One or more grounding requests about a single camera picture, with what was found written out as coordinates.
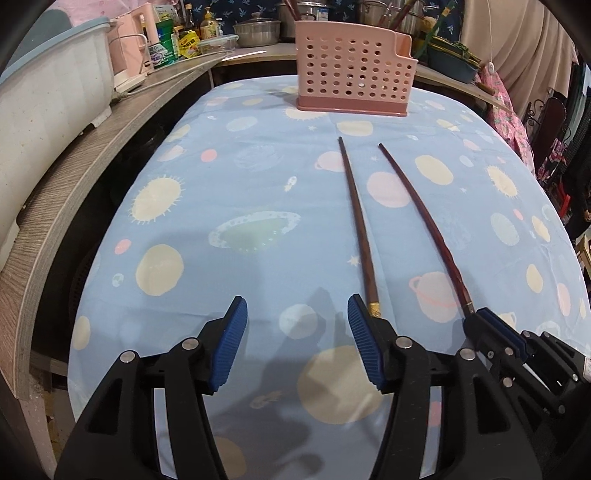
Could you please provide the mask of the dark red chopstick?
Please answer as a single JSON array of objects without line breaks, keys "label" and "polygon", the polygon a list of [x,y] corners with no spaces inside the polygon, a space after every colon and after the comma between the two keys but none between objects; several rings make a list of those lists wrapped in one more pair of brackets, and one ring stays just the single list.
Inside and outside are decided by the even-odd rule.
[{"label": "dark red chopstick", "polygon": [[408,194],[412,198],[418,212],[420,213],[423,222],[427,230],[429,231],[432,240],[436,245],[436,248],[446,266],[448,275],[451,279],[456,296],[460,302],[460,306],[464,313],[464,316],[468,317],[474,314],[476,312],[476,309],[474,307],[472,297],[469,293],[468,288],[466,287],[460,269],[455,263],[452,252],[448,248],[445,239],[441,231],[439,230],[435,220],[433,219],[431,213],[429,212],[425,203],[422,201],[419,193],[416,191],[415,187],[412,185],[407,175],[404,173],[403,169],[399,166],[397,161],[394,159],[394,156],[389,152],[386,146],[383,143],[379,143],[378,147],[384,154],[390,165],[396,171],[398,177],[401,180],[401,183],[403,183],[403,185],[407,189]]},{"label": "dark red chopstick", "polygon": [[346,183],[349,188],[349,199],[351,199],[353,210],[353,221],[356,225],[356,238],[358,239],[358,246],[360,251],[360,260],[363,273],[363,288],[365,288],[366,304],[370,314],[374,317],[381,317],[381,304],[379,299],[379,291],[377,286],[377,279],[372,258],[372,251],[370,251],[370,242],[363,217],[363,208],[360,201],[359,191],[356,188],[355,177],[353,176],[353,169],[351,161],[349,161],[349,154],[346,151],[344,139],[339,137],[339,151],[341,151],[342,162],[346,174]]}]

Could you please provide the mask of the beige curtain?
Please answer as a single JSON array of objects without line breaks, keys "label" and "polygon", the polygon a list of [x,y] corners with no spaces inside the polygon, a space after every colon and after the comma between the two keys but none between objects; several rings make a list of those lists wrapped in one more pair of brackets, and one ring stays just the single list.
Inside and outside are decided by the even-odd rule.
[{"label": "beige curtain", "polygon": [[550,90],[568,94],[575,46],[539,1],[465,1],[460,41],[495,66],[519,116]]}]

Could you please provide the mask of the pink perforated utensil basket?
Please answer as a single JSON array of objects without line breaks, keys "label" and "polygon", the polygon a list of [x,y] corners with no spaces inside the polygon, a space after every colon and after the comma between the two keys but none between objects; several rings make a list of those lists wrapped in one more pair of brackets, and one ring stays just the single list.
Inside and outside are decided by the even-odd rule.
[{"label": "pink perforated utensil basket", "polygon": [[297,21],[297,108],[405,117],[418,66],[412,46],[411,36],[381,27]]}]

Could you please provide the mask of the blue planet-print tablecloth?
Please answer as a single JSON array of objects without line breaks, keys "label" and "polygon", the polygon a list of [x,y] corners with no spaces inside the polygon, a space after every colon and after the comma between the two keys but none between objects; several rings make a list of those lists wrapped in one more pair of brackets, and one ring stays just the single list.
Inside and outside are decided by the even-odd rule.
[{"label": "blue planet-print tablecloth", "polygon": [[304,112],[297,78],[201,97],[130,186],[84,286],[68,393],[80,413],[116,357],[169,350],[249,306],[206,408],[230,478],[365,479],[390,399],[348,321],[363,289],[345,168],[360,194],[382,315],[426,349],[465,340],[444,263],[400,176],[433,215],[477,307],[590,349],[571,241],[529,168],[461,103],[414,90],[404,117]]}]

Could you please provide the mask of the large steel steamer pot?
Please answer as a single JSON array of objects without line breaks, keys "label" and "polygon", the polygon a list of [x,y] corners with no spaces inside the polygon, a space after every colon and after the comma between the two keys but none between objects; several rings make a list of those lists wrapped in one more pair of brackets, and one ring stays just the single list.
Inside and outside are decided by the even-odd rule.
[{"label": "large steel steamer pot", "polygon": [[[392,28],[394,19],[403,10],[406,1],[363,0],[358,2],[360,23],[370,26]],[[423,24],[426,1],[417,1],[398,26],[397,31],[415,36]]]}]

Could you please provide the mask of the pink electric kettle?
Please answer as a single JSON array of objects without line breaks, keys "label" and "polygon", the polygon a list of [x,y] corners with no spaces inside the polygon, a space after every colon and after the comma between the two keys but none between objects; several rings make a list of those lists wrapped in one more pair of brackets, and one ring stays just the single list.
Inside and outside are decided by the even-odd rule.
[{"label": "pink electric kettle", "polygon": [[107,34],[108,48],[114,73],[114,87],[138,85],[154,71],[149,47],[159,42],[156,16],[150,2],[110,19],[112,29]]}]

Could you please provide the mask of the clear food container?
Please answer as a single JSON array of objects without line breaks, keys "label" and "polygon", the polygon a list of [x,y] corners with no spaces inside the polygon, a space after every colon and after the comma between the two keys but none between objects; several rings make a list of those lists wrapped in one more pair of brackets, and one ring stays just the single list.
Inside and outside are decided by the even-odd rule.
[{"label": "clear food container", "polygon": [[228,34],[211,39],[201,40],[198,44],[201,55],[219,51],[232,51],[238,46],[238,35]]}]

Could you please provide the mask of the yellow sauce bottle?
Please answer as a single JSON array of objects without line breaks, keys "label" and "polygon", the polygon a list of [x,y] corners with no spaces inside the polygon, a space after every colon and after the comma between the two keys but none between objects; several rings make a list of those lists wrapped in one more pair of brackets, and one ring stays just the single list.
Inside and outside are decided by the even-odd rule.
[{"label": "yellow sauce bottle", "polygon": [[218,23],[209,6],[204,8],[204,18],[200,23],[199,29],[201,40],[214,39],[219,36]]}]

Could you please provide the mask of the white plastic tub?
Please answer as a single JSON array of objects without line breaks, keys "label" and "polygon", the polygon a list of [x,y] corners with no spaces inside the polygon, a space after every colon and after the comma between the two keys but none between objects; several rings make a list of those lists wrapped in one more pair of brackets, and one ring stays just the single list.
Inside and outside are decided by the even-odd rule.
[{"label": "white plastic tub", "polygon": [[25,201],[65,148],[110,114],[114,75],[109,19],[58,34],[1,76],[1,263],[19,232]]}]

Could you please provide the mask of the blue basin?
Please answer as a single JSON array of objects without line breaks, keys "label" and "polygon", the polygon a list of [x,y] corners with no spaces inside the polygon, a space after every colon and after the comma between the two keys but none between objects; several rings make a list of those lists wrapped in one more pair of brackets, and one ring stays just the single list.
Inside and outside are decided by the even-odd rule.
[{"label": "blue basin", "polygon": [[431,69],[465,84],[473,83],[480,70],[480,60],[467,50],[457,52],[429,45],[427,58]]}]

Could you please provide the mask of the pink pineapple apron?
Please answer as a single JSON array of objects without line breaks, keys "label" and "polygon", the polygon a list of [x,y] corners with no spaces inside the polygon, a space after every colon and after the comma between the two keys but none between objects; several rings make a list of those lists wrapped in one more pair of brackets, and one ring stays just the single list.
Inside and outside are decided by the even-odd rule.
[{"label": "pink pineapple apron", "polygon": [[487,114],[488,123],[520,157],[528,171],[534,175],[534,155],[526,129],[515,112],[510,95],[492,62],[483,65],[479,72],[479,81],[491,88],[494,91],[494,97],[506,107],[506,109],[493,107]]}]

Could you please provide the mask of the small lidded steel pot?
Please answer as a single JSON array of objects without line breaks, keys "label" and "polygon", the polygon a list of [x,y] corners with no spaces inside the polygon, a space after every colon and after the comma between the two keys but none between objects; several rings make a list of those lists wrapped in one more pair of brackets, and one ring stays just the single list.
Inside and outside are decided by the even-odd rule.
[{"label": "small lidded steel pot", "polygon": [[254,12],[252,18],[235,24],[240,48],[266,47],[280,41],[280,20]]}]

